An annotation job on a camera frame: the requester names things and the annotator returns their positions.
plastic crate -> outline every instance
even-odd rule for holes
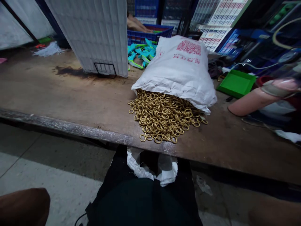
[[[199,0],[192,21],[211,26],[231,26],[248,0]]]
[[[221,0],[199,0],[192,21],[207,24]]]
[[[159,0],[135,0],[136,17],[157,18]]]
[[[172,26],[173,31],[172,31],[172,36],[175,36],[177,34],[177,29],[179,26],[180,21],[179,20],[162,20],[161,25],[163,26]]]
[[[173,27],[170,26],[162,26],[162,25],[153,25],[153,24],[144,24],[148,29],[151,30],[159,30],[161,32],[156,34],[144,33],[139,31],[131,31],[128,30],[128,45],[130,46],[132,43],[137,44],[146,44],[145,38],[151,41],[158,41],[159,36],[170,38],[172,36]]]
[[[133,16],[135,15],[135,0],[126,1],[126,10]]]
[[[180,20],[188,10],[191,0],[165,0],[162,19]]]
[[[231,57],[235,57],[236,53],[232,51],[233,50],[232,45],[237,41],[238,41],[238,33],[237,33],[237,29],[235,29],[218,52],[227,55],[231,52],[231,54],[233,55]]]
[[[136,17],[143,24],[157,24],[157,18]]]
[[[248,0],[222,0],[208,25],[231,26]]]
[[[231,31],[229,27],[197,25],[192,28],[194,31],[203,32],[200,41],[204,43],[209,51],[215,51],[225,36]]]

white plastic basket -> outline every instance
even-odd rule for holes
[[[217,6],[208,25],[231,26],[247,0],[222,0]]]
[[[157,24],[157,18],[136,17],[143,24]]]
[[[179,23],[180,23],[179,20],[165,20],[165,19],[163,19],[161,21],[161,25],[163,25],[163,26],[173,26],[174,27],[173,31],[172,31],[172,36],[176,35]]]
[[[199,0],[192,21],[214,26],[231,26],[248,0]]]
[[[204,43],[209,51],[215,51],[220,45],[224,37],[229,33],[231,28],[221,26],[209,26],[209,25],[195,25],[192,28],[194,31],[203,32],[200,37],[200,41]]]

gray floor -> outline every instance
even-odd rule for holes
[[[51,197],[47,226],[74,225],[93,201],[114,152],[0,124],[0,195],[45,187]],[[248,225],[247,213],[264,195],[204,178],[213,196],[195,184],[204,226]]]

wooden table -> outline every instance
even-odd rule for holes
[[[191,126],[177,144],[141,142],[127,105],[142,74],[134,70],[98,78],[82,71],[72,51],[46,58],[21,51],[0,65],[0,117],[301,185],[301,150],[229,113],[220,92],[208,125]]]

pink plastic bottle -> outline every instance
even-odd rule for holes
[[[271,80],[229,105],[228,110],[234,115],[245,116],[297,91],[298,83],[294,78]]]

